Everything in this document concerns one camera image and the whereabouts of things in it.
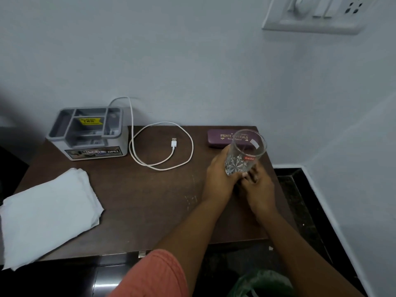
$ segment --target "sticker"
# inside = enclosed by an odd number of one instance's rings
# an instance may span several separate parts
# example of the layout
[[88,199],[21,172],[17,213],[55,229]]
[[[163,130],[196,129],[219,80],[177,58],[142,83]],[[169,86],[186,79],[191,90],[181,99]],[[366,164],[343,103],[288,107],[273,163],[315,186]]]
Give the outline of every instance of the sticker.
[[250,143],[251,143],[253,146],[255,146],[256,149],[258,149],[258,148],[260,147],[259,144],[257,144],[257,142],[256,142],[255,140],[253,140],[253,139],[250,140]]
[[102,147],[90,149],[72,149],[65,150],[72,159],[88,159],[108,156],[121,156],[122,152],[119,146],[116,147]]
[[81,118],[79,120],[82,125],[103,125],[100,119],[101,118]]

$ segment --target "folded white towel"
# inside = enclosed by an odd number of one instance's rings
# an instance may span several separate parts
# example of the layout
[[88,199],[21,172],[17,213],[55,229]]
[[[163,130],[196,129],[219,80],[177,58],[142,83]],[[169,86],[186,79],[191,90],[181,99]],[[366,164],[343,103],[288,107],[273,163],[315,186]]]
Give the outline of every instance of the folded white towel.
[[0,207],[3,269],[29,264],[98,225],[102,212],[82,169],[6,198]]

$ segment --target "wooden table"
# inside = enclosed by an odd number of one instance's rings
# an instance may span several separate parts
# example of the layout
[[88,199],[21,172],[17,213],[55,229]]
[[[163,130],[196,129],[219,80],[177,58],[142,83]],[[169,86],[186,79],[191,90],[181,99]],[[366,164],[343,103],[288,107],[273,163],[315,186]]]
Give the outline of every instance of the wooden table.
[[[207,131],[213,128],[256,127],[186,126],[194,140],[191,161],[169,171],[155,171],[138,165],[130,155],[118,158],[70,161],[52,143],[39,148],[16,192],[52,180],[68,169],[87,171],[90,183],[105,211],[100,225],[68,241],[42,260],[105,255],[150,250],[200,202],[206,168],[220,149],[207,146]],[[147,164],[159,162],[171,152],[171,138],[177,138],[174,155],[158,167],[185,162],[191,153],[188,136],[176,126],[145,129],[135,139],[136,153]],[[267,154],[261,162],[275,183],[276,205],[295,227],[292,214]],[[266,239],[244,198],[232,196],[220,216],[211,244]]]

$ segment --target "gray plastic organizer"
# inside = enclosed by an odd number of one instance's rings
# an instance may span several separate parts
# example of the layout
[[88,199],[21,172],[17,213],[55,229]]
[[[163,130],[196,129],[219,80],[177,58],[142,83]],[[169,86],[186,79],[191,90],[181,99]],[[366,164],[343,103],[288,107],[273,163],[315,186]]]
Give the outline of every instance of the gray plastic organizer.
[[47,135],[70,160],[124,156],[128,130],[120,107],[62,109]]

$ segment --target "orange t-shirt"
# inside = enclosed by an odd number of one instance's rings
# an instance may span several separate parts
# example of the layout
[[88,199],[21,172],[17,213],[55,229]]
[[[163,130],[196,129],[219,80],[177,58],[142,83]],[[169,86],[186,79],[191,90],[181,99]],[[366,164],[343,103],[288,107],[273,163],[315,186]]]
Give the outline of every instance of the orange t-shirt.
[[166,250],[154,250],[134,265],[108,297],[188,297],[186,276]]

